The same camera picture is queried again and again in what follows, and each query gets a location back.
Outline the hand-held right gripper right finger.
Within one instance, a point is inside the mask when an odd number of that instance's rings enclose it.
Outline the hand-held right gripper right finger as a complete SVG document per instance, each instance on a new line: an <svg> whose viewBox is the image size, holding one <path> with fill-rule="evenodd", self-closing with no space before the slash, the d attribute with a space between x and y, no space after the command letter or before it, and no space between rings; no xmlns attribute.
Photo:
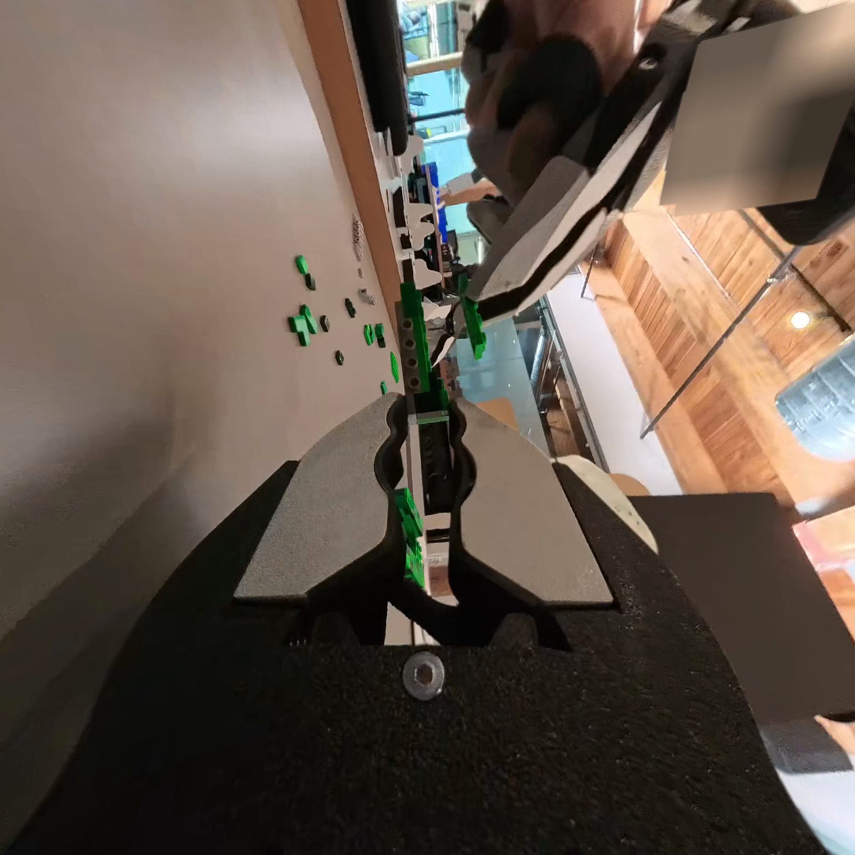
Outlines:
<svg viewBox="0 0 855 855"><path fill-rule="evenodd" d="M453 591L463 596L479 579L528 606L610 608L614 595L550 457L473 403L453 412Z"/></svg>

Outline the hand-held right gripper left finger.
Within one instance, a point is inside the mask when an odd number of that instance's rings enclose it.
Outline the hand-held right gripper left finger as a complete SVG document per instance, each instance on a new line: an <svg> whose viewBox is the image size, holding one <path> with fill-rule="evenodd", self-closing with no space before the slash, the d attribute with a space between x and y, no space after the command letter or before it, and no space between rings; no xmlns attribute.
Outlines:
<svg viewBox="0 0 855 855"><path fill-rule="evenodd" d="M233 598L303 603L391 546L391 504L403 480L407 402L383 394L301 458Z"/></svg>

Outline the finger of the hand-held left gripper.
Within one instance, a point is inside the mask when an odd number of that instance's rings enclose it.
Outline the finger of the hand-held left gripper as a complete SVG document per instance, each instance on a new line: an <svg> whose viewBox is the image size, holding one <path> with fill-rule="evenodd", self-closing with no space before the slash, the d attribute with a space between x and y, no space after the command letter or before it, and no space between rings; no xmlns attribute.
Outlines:
<svg viewBox="0 0 855 855"><path fill-rule="evenodd" d="M561 249L576 224L608 194L608 169L594 174L568 158L550 161L500 229L468 288L478 303L532 303L591 243L604 216L595 215Z"/></svg>
<svg viewBox="0 0 855 855"><path fill-rule="evenodd" d="M562 241L561 249L569 244L572 239L582 238L582 227L590 226L595 215L604 216L603 224L595 228L596 234L592 235L591 243L584 246L584 250L578 259L566 270L562 270L556 283L547 287L532 303L478 303L484 323L492 324L506 320L538 302L541 297L560 283L578 263L582 262L604 237L604 233L611 223L619 218L625 209L632 207L657 177L668 154L670 138L671 114L666 112L664 101L653 102L643 109L640 117L635 118L630 123L596 167L586 167L568 157L568 154L573 152L571 144L560 155L553 157L552 159L558 156L568 158L583 166L589 174L594 174L604 168L608 169L608 194L602 200L599 208L590 210L576 224L570 236ZM511 215L522 199L514 205Z"/></svg>

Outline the single green brick plate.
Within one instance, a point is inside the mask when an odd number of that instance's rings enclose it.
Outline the single green brick plate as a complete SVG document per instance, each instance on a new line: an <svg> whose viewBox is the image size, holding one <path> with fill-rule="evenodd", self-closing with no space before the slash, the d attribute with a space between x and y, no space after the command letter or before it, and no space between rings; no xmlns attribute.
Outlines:
<svg viewBox="0 0 855 855"><path fill-rule="evenodd" d="M479 304L468 294L469 277L461 274L457 280L459 305L463 312L468 342L476 361L483 358L486 351L487 336L484 321L480 315Z"/></svg>

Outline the green brick model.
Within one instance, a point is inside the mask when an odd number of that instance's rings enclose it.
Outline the green brick model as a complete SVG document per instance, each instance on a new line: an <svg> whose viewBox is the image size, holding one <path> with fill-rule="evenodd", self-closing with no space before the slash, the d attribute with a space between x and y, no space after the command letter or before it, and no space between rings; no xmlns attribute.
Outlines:
<svg viewBox="0 0 855 855"><path fill-rule="evenodd" d="M430 547L447 544L454 483L450 399L432 362L424 308L415 284L402 283L395 307L399 352L392 367L405 397L407 435L394 501L403 529L404 576L432 593Z"/></svg>

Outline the person's left hand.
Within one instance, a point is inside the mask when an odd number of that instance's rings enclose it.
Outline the person's left hand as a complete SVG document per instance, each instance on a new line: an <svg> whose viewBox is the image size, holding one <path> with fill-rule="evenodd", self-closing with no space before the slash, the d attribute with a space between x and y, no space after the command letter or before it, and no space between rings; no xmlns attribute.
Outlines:
<svg viewBox="0 0 855 855"><path fill-rule="evenodd" d="M599 108L668 1L492 1L471 31L468 148L495 195L517 205Z"/></svg>

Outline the building instruction booklet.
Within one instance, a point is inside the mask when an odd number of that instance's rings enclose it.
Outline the building instruction booklet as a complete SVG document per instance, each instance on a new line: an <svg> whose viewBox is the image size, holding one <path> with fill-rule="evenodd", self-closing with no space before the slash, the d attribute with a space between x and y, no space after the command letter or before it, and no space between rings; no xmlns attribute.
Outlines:
<svg viewBox="0 0 855 855"><path fill-rule="evenodd" d="M561 464L573 472L642 542L654 553L659 553L657 540L651 529L612 475L583 456L554 457L553 463Z"/></svg>

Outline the black ceiling pipe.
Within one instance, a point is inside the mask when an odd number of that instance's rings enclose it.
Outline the black ceiling pipe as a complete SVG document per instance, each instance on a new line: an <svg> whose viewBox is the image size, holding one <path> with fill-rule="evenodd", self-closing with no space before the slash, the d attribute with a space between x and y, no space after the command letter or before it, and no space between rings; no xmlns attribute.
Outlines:
<svg viewBox="0 0 855 855"><path fill-rule="evenodd" d="M732 300L742 306L794 250L754 208L703 215L678 215L666 208L705 266ZM827 320L839 318L841 330L853 331L854 224L848 223L831 238L800 249L782 282L773 288L793 286L806 303L806 311Z"/></svg>

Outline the metal hanging rod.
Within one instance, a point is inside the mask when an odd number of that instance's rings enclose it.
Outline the metal hanging rod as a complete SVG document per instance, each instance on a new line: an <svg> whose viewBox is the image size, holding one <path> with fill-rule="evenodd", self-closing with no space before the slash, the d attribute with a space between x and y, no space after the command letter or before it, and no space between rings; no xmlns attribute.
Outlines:
<svg viewBox="0 0 855 855"><path fill-rule="evenodd" d="M688 378L682 382L682 384L678 387L677 390L675 390L670 399L665 403L662 410L660 410L654 417L652 417L647 422L646 426L644 426L644 428L640 432L639 438L641 440L645 439L647 435L652 433L657 428L659 422L662 421L664 416L671 410L671 408L676 404L676 402L685 393L685 391L688 390L695 378L699 374L701 374L701 372L710 363L712 358L717 355L723 345L729 340L732 334L747 318L747 315L749 315L749 313L754 309L754 307L765 297L766 293L774 285L777 285L782 282L786 274L793 273L796 271L796 268L794 267L794 262L798 257L799 253L804 249L806 249L805 244L797 244L796 246L794 246L793 249L791 249L785 254L782 260L779 262L778 266L766 279L764 284L762 284L757 289L757 291L752 295L748 303L739 311L739 313L735 316L735 319L730 323L729 326L725 328L724 332L708 349L708 351L704 354L700 362L692 369L692 371L688 375Z"/></svg>

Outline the scattered loose green bricks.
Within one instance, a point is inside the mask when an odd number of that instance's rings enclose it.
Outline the scattered loose green bricks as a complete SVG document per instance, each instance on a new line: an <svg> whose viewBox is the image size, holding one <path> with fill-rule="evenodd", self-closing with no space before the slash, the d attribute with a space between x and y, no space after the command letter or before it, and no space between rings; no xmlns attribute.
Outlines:
<svg viewBox="0 0 855 855"><path fill-rule="evenodd" d="M358 296L358 290L368 289L376 297L376 305L366 305ZM305 301L296 312L285 318L288 332L297 345L308 348L318 339L328 361L339 369L355 368L353 346L362 341L369 349L384 352L384 368L377 386L380 394L386 394L403 381L403 368L397 353L391 346L389 322L379 319L379 297L375 291L358 285L352 292L339 297L335 304L326 303L315 311Z"/></svg>

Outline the black flat board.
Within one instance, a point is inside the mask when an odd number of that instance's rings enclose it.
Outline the black flat board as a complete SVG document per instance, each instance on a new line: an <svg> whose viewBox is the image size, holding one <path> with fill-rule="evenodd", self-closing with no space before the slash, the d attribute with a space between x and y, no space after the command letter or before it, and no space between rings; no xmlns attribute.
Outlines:
<svg viewBox="0 0 855 855"><path fill-rule="evenodd" d="M854 711L853 638L769 493L631 497L758 724Z"/></svg>

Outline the black elongated object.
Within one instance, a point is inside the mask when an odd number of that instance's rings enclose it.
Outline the black elongated object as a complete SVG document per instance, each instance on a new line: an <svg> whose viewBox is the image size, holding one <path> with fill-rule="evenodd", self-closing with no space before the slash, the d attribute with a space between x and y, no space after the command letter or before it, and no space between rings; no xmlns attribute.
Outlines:
<svg viewBox="0 0 855 855"><path fill-rule="evenodd" d="M399 11L395 1L347 1L373 129L388 133L400 157L409 144L407 73Z"/></svg>

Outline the ceiling spot lamp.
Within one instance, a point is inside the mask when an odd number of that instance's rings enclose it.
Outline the ceiling spot lamp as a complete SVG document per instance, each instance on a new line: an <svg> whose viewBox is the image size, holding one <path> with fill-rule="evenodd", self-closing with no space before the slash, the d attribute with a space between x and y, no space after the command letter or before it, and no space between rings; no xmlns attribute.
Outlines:
<svg viewBox="0 0 855 855"><path fill-rule="evenodd" d="M832 322L845 337L853 335L853 328L846 319L830 309L819 311L799 309L789 317L789 325L794 330L807 330L817 327L824 322Z"/></svg>

